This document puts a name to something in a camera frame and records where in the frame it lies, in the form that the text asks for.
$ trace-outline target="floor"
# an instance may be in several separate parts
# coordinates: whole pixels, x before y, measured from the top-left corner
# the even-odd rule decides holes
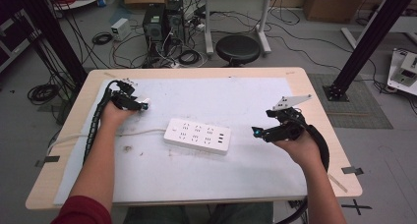
[[[354,35],[359,35],[362,27],[354,22],[349,25],[308,22],[301,10],[291,10],[300,18],[297,25],[289,26],[279,19],[268,16],[268,21],[278,26],[270,26],[267,32],[272,54],[261,56],[251,67],[292,67],[298,66],[312,74],[337,74],[349,58],[350,53],[333,44],[318,40],[300,39],[319,38],[330,41],[341,48],[351,50],[342,35],[340,28],[349,27]],[[295,21],[296,17],[289,11],[279,9],[274,13],[287,21]],[[75,20],[86,40],[91,46],[90,39],[101,31],[110,31],[109,27],[118,19],[125,17],[140,24],[144,15],[143,10],[132,9],[123,5],[121,0],[109,1],[104,8],[94,5],[77,9],[73,12]],[[240,23],[235,18],[224,15],[213,15],[213,28],[226,31],[243,31],[252,26],[254,21],[240,17]],[[80,47],[74,33],[65,19],[60,19],[62,29],[73,45],[76,53]],[[215,33],[216,42],[224,33]],[[196,50],[204,51],[203,35],[195,37]],[[305,53],[289,50],[302,49],[317,63],[333,67],[323,67],[313,63]],[[94,53],[107,65],[111,45],[96,46]],[[417,46],[402,33],[390,33],[380,44],[371,59],[376,64],[376,79],[387,80],[387,72],[393,48],[405,48],[417,51]],[[133,60],[146,53],[147,45],[142,36],[134,38],[118,49],[118,55]],[[213,55],[202,67],[221,67],[226,63]],[[95,68],[88,59],[85,68]],[[98,63],[98,68],[106,68]],[[369,79],[374,73],[373,66],[368,62],[360,75]],[[26,199],[35,182],[40,168],[35,166],[37,160],[44,157],[46,148],[60,126],[55,123],[51,112],[39,112],[38,106],[32,105],[27,99],[28,91],[49,80],[49,73],[37,57],[33,49],[27,49],[5,71],[0,74],[0,223],[47,223],[57,214],[56,210],[32,211],[25,208]],[[369,91],[387,115],[393,125],[392,130],[365,130],[335,128],[336,134],[350,160],[356,168],[362,168],[363,175],[358,179],[363,188],[359,197],[341,198],[340,204],[368,206],[372,209],[343,207],[343,213],[348,223],[417,223],[417,115],[412,111],[406,98],[398,95],[380,94],[367,82]],[[188,206],[193,223],[204,223],[209,216],[205,205]],[[121,223],[126,212],[125,207],[115,207],[112,211],[114,223]],[[276,202],[274,206],[275,221],[288,216],[291,212],[285,202]]]

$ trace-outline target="power strip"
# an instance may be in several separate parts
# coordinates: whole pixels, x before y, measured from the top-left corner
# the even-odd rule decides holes
[[[170,144],[225,155],[230,135],[228,128],[171,119],[163,139]]]

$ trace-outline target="black stool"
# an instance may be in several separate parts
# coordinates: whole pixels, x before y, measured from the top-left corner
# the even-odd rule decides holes
[[[258,42],[245,35],[228,35],[215,46],[217,55],[229,62],[228,67],[239,67],[251,63],[260,57]]]

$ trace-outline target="table leg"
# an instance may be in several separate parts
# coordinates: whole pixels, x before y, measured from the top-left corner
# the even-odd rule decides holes
[[[214,50],[212,48],[211,31],[209,26],[209,0],[206,0],[206,25],[205,25],[205,40],[206,40],[206,53],[212,55]]]
[[[265,33],[264,33],[265,23],[267,21],[267,15],[268,15],[269,1],[270,0],[264,0],[264,7],[262,11],[261,21],[257,25],[257,34],[261,41],[261,47],[263,49],[264,54],[269,54],[271,52],[269,43],[267,41],[267,37],[265,36]]]

